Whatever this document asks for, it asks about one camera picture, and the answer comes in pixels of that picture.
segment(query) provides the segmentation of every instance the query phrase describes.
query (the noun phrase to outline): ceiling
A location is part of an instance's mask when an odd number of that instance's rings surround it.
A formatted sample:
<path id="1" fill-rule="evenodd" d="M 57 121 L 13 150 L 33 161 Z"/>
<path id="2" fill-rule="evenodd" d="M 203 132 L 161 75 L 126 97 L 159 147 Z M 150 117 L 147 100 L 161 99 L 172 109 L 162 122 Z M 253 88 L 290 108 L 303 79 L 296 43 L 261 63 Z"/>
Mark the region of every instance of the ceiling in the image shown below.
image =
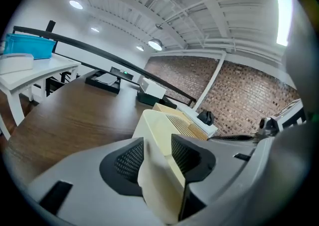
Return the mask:
<path id="1" fill-rule="evenodd" d="M 97 22 L 165 51 L 223 49 L 279 64 L 277 0 L 80 0 Z"/>

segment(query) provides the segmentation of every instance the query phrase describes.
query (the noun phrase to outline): ceiling light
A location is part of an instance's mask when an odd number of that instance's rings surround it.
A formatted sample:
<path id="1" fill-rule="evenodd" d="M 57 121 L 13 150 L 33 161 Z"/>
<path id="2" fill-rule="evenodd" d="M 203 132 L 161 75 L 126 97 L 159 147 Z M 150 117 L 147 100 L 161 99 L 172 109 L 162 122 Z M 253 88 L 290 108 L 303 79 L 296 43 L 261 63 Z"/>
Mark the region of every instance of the ceiling light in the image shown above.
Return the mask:
<path id="1" fill-rule="evenodd" d="M 291 21 L 293 18 L 293 0 L 278 0 L 278 10 L 277 44 L 287 46 Z"/>
<path id="2" fill-rule="evenodd" d="M 91 28 L 91 30 L 93 30 L 93 31 L 95 31 L 95 32 L 99 32 L 99 30 L 98 29 L 96 29 L 96 28 Z"/>
<path id="3" fill-rule="evenodd" d="M 70 0 L 70 5 L 77 9 L 83 9 L 83 6 L 78 1 L 75 1 L 75 0 Z"/>
<path id="4" fill-rule="evenodd" d="M 142 47 L 141 45 L 137 45 L 136 48 L 139 49 L 142 52 L 144 51 L 144 47 Z"/>
<path id="5" fill-rule="evenodd" d="M 163 44 L 157 38 L 153 38 L 149 41 L 149 45 L 157 51 L 161 51 L 163 49 Z"/>

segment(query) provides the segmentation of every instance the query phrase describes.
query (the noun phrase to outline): black railing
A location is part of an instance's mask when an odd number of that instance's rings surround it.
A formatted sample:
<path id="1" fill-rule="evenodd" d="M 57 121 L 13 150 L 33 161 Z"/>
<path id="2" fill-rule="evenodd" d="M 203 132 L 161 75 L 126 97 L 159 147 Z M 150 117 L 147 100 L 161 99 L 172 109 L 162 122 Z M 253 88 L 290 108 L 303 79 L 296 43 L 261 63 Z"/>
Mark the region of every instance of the black railing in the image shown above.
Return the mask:
<path id="1" fill-rule="evenodd" d="M 58 35 L 58 34 L 55 34 L 55 33 L 51 33 L 51 32 L 48 32 L 48 31 L 43 31 L 43 30 L 39 30 L 39 29 L 32 29 L 32 28 L 27 28 L 27 27 L 21 27 L 21 26 L 14 26 L 13 27 L 13 32 L 15 33 L 16 31 L 19 31 L 19 32 L 24 32 L 24 33 L 29 33 L 29 34 L 33 34 L 33 35 L 37 35 L 37 36 L 41 36 L 41 37 L 45 37 L 45 38 L 49 38 L 49 39 L 52 39 L 56 42 L 62 42 L 62 43 L 65 43 L 65 44 L 68 44 L 68 45 L 72 45 L 74 47 L 77 47 L 77 48 L 80 48 L 80 49 L 83 49 L 85 51 L 88 51 L 90 53 L 93 53 L 93 54 L 96 54 L 96 55 L 99 55 L 105 59 L 108 59 L 108 60 L 111 60 L 115 63 L 118 63 L 124 67 L 127 67 L 143 76 L 145 76 L 146 78 L 149 78 L 161 85 L 164 85 L 165 87 L 167 88 L 170 88 L 171 90 L 183 95 L 184 97 L 190 99 L 190 102 L 188 104 L 191 104 L 192 101 L 196 102 L 196 99 L 193 98 L 191 95 L 187 94 L 186 92 L 183 92 L 182 90 L 180 90 L 179 88 L 171 85 L 170 83 L 168 83 L 167 81 L 153 75 L 152 73 L 138 67 L 138 66 L 135 66 L 134 64 L 112 54 L 112 53 L 109 53 L 109 52 L 106 52 L 106 51 L 103 51 L 102 49 L 99 49 L 95 46 L 92 46 L 92 45 L 89 45 L 89 44 L 86 44 L 86 43 L 83 43 L 81 41 L 78 41 L 78 40 L 75 40 L 75 39 L 72 39 L 72 38 L 69 38 L 69 37 L 65 37 L 65 36 L 61 36 L 61 35 Z"/>

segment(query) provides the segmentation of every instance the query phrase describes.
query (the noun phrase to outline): blue bin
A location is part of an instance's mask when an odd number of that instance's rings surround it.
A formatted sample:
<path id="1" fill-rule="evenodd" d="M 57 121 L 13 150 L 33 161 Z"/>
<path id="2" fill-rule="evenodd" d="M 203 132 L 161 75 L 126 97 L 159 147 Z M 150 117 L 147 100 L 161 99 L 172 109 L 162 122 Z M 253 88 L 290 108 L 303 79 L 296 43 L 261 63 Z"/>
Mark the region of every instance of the blue bin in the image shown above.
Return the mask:
<path id="1" fill-rule="evenodd" d="M 3 53 L 29 53 L 35 60 L 48 59 L 51 58 L 54 44 L 55 41 L 43 37 L 7 34 Z"/>

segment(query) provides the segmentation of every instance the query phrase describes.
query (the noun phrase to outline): wooden table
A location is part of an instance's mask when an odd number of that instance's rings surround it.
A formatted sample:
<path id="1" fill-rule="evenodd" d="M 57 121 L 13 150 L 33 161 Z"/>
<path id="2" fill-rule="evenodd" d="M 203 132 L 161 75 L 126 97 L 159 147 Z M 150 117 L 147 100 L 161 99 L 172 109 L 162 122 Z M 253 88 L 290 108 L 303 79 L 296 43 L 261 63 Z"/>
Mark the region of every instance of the wooden table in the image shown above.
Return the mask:
<path id="1" fill-rule="evenodd" d="M 5 160 L 22 187 L 74 152 L 131 138 L 152 108 L 136 100 L 137 85 L 122 80 L 116 95 L 85 84 L 87 75 L 48 96 L 12 134 Z"/>
<path id="2" fill-rule="evenodd" d="M 33 61 L 33 69 L 11 72 L 0 75 L 0 90 L 2 90 L 8 99 L 10 110 L 16 125 L 18 126 L 24 119 L 21 108 L 19 94 L 28 89 L 29 99 L 32 98 L 31 87 L 42 80 L 41 93 L 42 100 L 46 98 L 45 79 L 57 73 L 65 71 L 71 72 L 70 80 L 74 80 L 81 63 L 67 59 L 63 56 L 52 53 L 50 59 L 39 59 Z"/>

